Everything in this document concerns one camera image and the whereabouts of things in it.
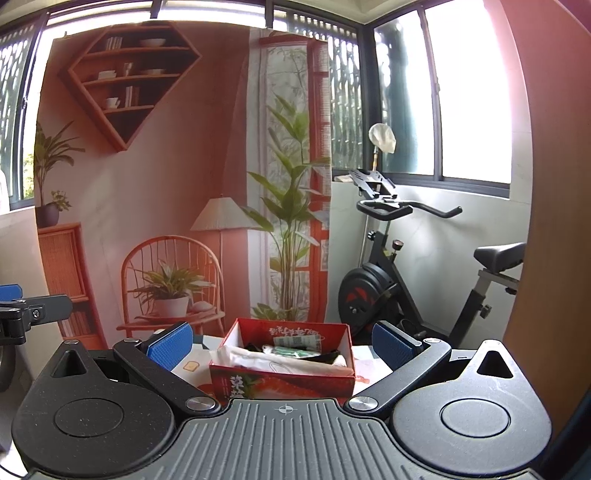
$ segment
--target crosshair symbol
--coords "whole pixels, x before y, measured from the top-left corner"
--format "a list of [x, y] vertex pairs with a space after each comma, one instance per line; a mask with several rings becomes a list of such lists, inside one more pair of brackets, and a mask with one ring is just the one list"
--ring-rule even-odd
[[281, 413], [283, 413], [283, 415], [287, 415], [288, 413], [291, 413], [297, 409], [286, 403], [285, 405], [282, 405], [281, 407], [276, 408], [276, 410], [279, 410]]

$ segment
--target blue gripper pad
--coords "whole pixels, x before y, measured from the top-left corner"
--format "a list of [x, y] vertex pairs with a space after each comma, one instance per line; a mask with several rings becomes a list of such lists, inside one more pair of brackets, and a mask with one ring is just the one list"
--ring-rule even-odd
[[193, 346], [193, 329], [188, 323], [173, 325], [146, 342], [146, 356], [171, 371], [185, 358]]
[[423, 344], [394, 325], [380, 321], [372, 329], [372, 347], [386, 365], [395, 371], [423, 351]]
[[22, 298], [22, 288], [19, 285], [0, 285], [0, 301], [13, 301]]

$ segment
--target strawberry box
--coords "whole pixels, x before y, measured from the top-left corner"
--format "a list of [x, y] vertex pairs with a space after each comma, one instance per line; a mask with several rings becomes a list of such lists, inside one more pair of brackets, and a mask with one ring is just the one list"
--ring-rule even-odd
[[231, 398], [258, 398], [294, 400], [300, 398], [336, 398], [345, 402], [355, 387], [355, 363], [351, 348], [349, 326], [341, 323], [273, 322], [270, 320], [237, 319], [220, 344], [243, 348], [274, 345], [277, 337], [301, 337], [318, 335], [320, 353], [338, 349], [350, 375], [299, 375], [280, 372], [264, 372], [244, 367], [216, 365], [212, 360], [209, 371], [215, 397], [222, 403]]

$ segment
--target wooden chair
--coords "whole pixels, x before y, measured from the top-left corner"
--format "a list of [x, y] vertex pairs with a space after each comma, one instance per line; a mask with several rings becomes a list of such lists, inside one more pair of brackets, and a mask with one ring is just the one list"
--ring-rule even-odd
[[[193, 296], [193, 301], [205, 300], [213, 309], [204, 313], [188, 313], [182, 318], [162, 318], [154, 310], [154, 302], [142, 303], [141, 295], [133, 290], [144, 286], [142, 271], [160, 271], [158, 260], [179, 268], [195, 268], [212, 284]], [[127, 337], [134, 330], [158, 330], [168, 328], [177, 322], [187, 322], [193, 330], [202, 335], [205, 323], [217, 321], [220, 333], [224, 335], [222, 319], [222, 272], [213, 252], [197, 240], [179, 235], [158, 236], [135, 247], [123, 261], [121, 267], [121, 294], [123, 299], [123, 320], [117, 330], [125, 330]]]

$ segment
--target ribbed gray platform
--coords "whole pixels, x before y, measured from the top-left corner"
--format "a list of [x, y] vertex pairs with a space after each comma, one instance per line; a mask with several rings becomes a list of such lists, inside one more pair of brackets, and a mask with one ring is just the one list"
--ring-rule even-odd
[[[31, 480], [47, 480], [41, 473]], [[125, 480], [441, 480], [413, 464], [384, 424], [332, 400], [235, 400], [219, 417], [187, 422], [152, 464]], [[535, 480], [524, 473], [514, 480]]]

